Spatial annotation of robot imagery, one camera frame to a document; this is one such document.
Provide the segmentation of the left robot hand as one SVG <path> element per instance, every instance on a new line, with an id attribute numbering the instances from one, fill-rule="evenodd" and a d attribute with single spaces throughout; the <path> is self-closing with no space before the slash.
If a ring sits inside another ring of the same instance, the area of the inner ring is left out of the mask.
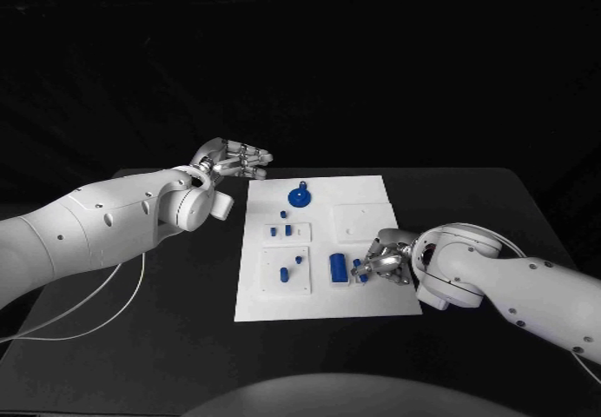
<path id="1" fill-rule="evenodd" d="M 205 171 L 216 180 L 235 176 L 264 180 L 264 167 L 273 161 L 268 150 L 216 137 L 196 151 L 191 165 Z"/>

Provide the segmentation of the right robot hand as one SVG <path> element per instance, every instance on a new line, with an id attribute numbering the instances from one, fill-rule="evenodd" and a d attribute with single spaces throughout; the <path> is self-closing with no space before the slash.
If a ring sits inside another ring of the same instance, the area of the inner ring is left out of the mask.
<path id="1" fill-rule="evenodd" d="M 363 283 L 368 281 L 362 277 L 376 275 L 400 286 L 410 285 L 411 259 L 418 236 L 420 234 L 398 228 L 381 229 L 363 259 L 351 269 L 352 276 Z"/>

